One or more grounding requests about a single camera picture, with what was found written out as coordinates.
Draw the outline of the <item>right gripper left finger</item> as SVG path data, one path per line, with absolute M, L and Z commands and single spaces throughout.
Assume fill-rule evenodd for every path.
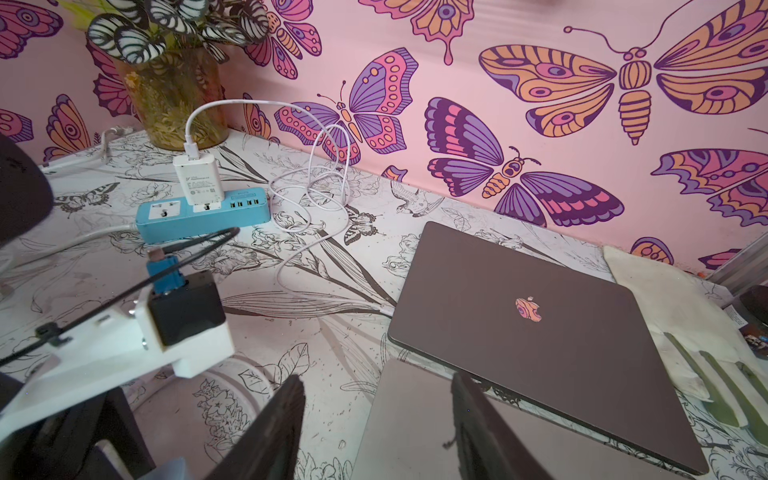
M 305 403 L 303 382 L 290 375 L 206 479 L 293 479 Z

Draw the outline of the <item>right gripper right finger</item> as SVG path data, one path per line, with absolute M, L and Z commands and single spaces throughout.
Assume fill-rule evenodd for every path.
M 463 479 L 552 479 L 468 374 L 453 375 L 451 394 Z

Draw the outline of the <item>white laptop charger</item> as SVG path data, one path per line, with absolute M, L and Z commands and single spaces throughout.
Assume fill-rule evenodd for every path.
M 197 159 L 187 154 L 173 158 L 173 166 L 187 202 L 192 206 L 220 203 L 225 192 L 213 154 L 206 153 Z

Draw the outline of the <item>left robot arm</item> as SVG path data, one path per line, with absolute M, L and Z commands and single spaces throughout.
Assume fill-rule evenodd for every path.
M 38 166 L 1 138 L 1 243 L 52 211 Z M 137 479 L 156 468 L 122 390 L 115 388 L 1 440 L 3 479 Z

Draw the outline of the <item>blue power strip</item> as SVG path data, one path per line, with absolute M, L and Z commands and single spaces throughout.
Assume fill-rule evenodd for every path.
M 146 202 L 137 210 L 135 225 L 145 243 L 163 244 L 270 220 L 266 192 L 256 187 L 226 192 L 222 201 L 210 204 L 193 206 L 185 198 Z

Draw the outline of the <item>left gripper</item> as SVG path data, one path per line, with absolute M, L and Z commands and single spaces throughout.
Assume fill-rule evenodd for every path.
M 3 479 L 131 479 L 156 468 L 126 395 L 117 387 L 33 423 L 1 441 Z

